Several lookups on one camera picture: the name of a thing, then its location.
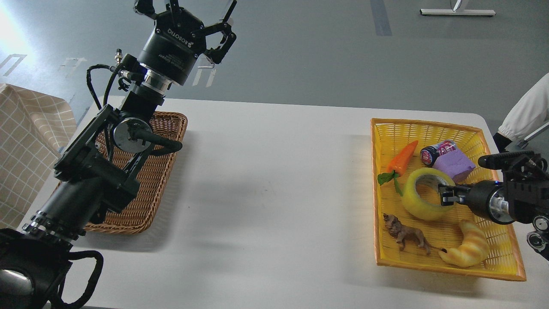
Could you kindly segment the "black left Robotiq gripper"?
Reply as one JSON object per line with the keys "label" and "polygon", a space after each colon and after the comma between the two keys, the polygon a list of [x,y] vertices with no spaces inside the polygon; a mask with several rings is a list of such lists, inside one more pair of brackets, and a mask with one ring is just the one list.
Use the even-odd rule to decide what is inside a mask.
{"label": "black left Robotiq gripper", "polygon": [[221,39],[215,48],[206,49],[206,39],[192,37],[203,23],[187,10],[181,10],[181,20],[174,22],[170,11],[156,14],[153,0],[135,0],[133,11],[138,15],[156,19],[156,25],[137,60],[156,73],[182,85],[186,82],[198,55],[211,64],[220,64],[236,41],[236,34],[229,23],[237,0],[231,0],[223,18],[202,29],[204,37],[220,33]]}

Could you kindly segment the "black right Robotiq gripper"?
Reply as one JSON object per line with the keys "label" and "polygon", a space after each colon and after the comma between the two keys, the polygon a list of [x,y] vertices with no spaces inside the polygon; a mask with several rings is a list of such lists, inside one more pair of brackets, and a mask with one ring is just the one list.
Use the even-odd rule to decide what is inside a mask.
{"label": "black right Robotiq gripper", "polygon": [[471,185],[437,185],[441,206],[466,205],[476,216],[500,225],[515,221],[505,200],[502,182],[483,180]]}

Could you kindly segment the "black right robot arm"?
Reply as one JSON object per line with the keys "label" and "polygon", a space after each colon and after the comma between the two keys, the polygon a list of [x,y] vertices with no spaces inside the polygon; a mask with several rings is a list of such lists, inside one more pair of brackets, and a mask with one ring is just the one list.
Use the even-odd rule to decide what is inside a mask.
{"label": "black right robot arm", "polygon": [[440,203],[467,206],[476,216],[500,225],[532,224],[528,245],[549,258],[549,176],[547,161],[533,151],[490,154],[478,160],[482,168],[500,170],[502,181],[438,185]]}

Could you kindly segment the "white sleeved forearm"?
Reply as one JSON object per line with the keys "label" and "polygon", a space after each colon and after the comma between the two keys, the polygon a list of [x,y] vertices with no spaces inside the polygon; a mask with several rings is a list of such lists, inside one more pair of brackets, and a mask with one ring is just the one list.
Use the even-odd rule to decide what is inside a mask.
{"label": "white sleeved forearm", "polygon": [[533,133],[548,121],[549,75],[545,74],[514,105],[493,135],[498,152]]}

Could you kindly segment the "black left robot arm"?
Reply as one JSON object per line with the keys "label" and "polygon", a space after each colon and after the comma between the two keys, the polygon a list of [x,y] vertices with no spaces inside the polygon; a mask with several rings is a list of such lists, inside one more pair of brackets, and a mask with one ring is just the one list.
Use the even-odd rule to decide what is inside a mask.
{"label": "black left robot arm", "polygon": [[79,309],[91,298],[104,258],[94,250],[72,252],[88,223],[100,224],[108,212],[120,213],[140,188],[139,171],[149,156],[182,148],[180,141],[154,133],[150,124],[171,85],[182,85],[204,55],[220,64],[236,40],[226,15],[205,26],[179,5],[166,1],[157,13],[151,0],[134,10],[155,22],[139,57],[116,51],[116,65],[93,65],[87,86],[98,114],[54,165],[60,186],[23,226],[1,230],[1,307]]}

